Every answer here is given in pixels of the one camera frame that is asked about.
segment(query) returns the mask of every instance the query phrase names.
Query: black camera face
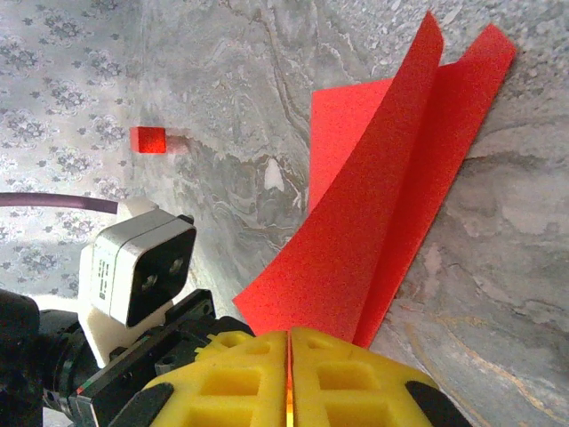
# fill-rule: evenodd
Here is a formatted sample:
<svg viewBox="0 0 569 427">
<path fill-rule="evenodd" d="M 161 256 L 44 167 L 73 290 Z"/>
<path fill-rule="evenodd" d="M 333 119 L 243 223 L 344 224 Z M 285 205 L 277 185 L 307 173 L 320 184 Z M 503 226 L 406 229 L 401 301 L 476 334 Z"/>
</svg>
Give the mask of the black camera face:
<svg viewBox="0 0 569 427">
<path fill-rule="evenodd" d="M 140 257 L 134 268 L 128 327 L 136 326 L 181 292 L 195 242 L 196 229 L 191 228 Z"/>
</svg>

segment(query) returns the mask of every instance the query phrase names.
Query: red cube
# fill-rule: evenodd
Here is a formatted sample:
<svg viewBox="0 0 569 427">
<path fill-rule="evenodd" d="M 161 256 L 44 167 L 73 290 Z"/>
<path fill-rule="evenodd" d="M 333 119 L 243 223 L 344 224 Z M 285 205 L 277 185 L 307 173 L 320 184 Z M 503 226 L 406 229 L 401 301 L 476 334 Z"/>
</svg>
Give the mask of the red cube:
<svg viewBox="0 0 569 427">
<path fill-rule="evenodd" d="M 141 154 L 164 154 L 166 130 L 163 127 L 131 127 L 131 149 Z"/>
</svg>

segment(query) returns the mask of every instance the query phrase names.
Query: marble wall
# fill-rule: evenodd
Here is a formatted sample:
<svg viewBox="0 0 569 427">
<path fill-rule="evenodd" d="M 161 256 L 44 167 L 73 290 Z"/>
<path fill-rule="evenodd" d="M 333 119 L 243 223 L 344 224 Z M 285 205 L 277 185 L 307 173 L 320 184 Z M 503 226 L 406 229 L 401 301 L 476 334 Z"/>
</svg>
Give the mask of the marble wall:
<svg viewBox="0 0 569 427">
<path fill-rule="evenodd" d="M 121 151 L 122 186 L 196 217 L 188 290 L 235 316 L 306 215 L 311 92 L 391 77 L 428 9 L 444 62 L 500 27 L 516 63 L 372 348 L 429 372 L 474 425 L 569 424 L 566 0 L 86 3 L 116 14 L 124 64 L 125 102 L 98 108 L 171 135 L 165 156 Z"/>
</svg>

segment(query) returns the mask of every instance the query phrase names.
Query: patterned wallpaper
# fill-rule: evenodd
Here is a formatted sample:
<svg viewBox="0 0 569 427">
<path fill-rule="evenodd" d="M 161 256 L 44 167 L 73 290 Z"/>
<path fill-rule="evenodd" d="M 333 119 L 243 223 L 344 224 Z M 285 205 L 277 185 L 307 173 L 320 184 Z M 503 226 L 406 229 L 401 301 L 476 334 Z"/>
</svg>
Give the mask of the patterned wallpaper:
<svg viewBox="0 0 569 427">
<path fill-rule="evenodd" d="M 128 146 L 130 1 L 0 2 L 0 192 L 142 194 Z M 0 207 L 0 286 L 73 297 L 105 213 Z"/>
</svg>

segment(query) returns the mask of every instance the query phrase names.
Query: folded red paper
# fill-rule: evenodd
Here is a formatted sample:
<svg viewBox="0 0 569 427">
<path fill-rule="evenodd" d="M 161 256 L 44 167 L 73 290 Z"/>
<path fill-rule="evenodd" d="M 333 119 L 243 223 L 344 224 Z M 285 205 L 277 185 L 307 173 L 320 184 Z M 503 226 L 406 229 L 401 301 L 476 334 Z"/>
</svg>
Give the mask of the folded red paper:
<svg viewBox="0 0 569 427">
<path fill-rule="evenodd" d="M 442 48 L 428 13 L 393 80 L 314 94 L 309 217 L 235 299 L 255 333 L 371 343 L 515 55 L 494 26 Z"/>
</svg>

